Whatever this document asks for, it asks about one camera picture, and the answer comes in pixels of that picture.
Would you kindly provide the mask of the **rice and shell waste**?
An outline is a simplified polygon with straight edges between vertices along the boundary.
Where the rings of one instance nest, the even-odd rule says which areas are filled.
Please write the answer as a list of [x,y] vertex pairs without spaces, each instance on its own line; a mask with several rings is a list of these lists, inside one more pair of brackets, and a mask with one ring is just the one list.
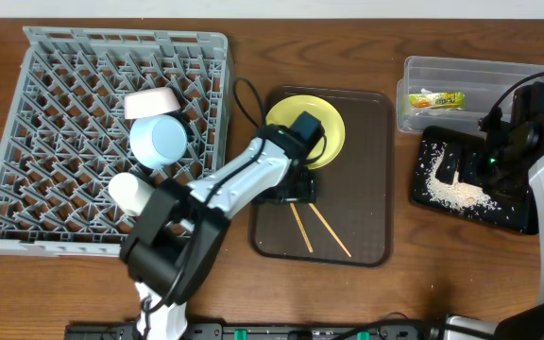
[[435,176],[436,171],[440,169],[446,148],[446,143],[422,141],[411,190],[412,201],[468,219],[483,219],[496,214],[499,218],[506,215],[506,219],[509,220],[518,208],[492,199],[482,188],[460,182],[460,173],[455,165],[449,166],[450,170],[454,170],[449,184]]

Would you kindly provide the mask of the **green snack wrapper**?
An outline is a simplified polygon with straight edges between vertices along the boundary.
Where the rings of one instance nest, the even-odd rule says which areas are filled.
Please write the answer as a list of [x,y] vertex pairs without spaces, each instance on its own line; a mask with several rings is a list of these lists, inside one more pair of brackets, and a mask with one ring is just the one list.
[[409,103],[418,109],[461,109],[465,105],[465,94],[454,93],[411,93]]

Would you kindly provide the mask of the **light blue bowl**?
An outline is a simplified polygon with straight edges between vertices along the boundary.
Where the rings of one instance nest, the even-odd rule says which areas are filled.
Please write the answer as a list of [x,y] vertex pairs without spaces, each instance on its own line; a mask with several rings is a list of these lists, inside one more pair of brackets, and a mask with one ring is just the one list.
[[158,169],[183,157],[188,135],[182,123],[172,116],[140,118],[131,127],[129,146],[139,163]]

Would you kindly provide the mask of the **white cup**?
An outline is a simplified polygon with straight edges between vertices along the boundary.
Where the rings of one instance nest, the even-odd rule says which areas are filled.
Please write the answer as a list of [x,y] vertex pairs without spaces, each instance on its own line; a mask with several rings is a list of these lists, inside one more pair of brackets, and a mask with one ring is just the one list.
[[144,210],[154,188],[131,173],[120,173],[112,177],[108,191],[123,213],[137,217]]

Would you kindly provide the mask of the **pink small bowl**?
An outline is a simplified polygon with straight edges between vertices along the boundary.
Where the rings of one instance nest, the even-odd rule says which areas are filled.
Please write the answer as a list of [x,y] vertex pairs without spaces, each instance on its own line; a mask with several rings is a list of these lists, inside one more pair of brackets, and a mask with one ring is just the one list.
[[167,87],[130,93],[124,99],[125,118],[128,120],[148,118],[179,109],[179,101]]

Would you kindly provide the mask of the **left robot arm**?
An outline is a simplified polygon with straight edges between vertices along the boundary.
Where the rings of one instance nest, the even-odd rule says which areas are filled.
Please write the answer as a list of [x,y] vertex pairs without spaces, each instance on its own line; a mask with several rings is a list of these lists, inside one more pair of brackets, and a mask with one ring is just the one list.
[[259,127],[249,147],[212,175],[160,184],[121,245],[140,294],[135,339],[179,339],[187,301],[209,276],[231,218],[256,196],[296,177],[318,143],[322,122],[302,112],[288,127]]

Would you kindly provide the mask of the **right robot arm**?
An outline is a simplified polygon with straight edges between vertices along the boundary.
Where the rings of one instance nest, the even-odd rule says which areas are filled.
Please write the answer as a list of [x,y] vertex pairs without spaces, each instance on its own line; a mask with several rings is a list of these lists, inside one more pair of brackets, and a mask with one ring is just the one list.
[[540,243],[540,286],[535,307],[492,324],[467,317],[450,317],[437,326],[440,339],[544,339],[544,82],[529,78],[510,88],[511,118],[502,120],[500,106],[479,122],[483,138],[439,127],[446,143],[440,177],[454,173],[498,201],[535,206]]

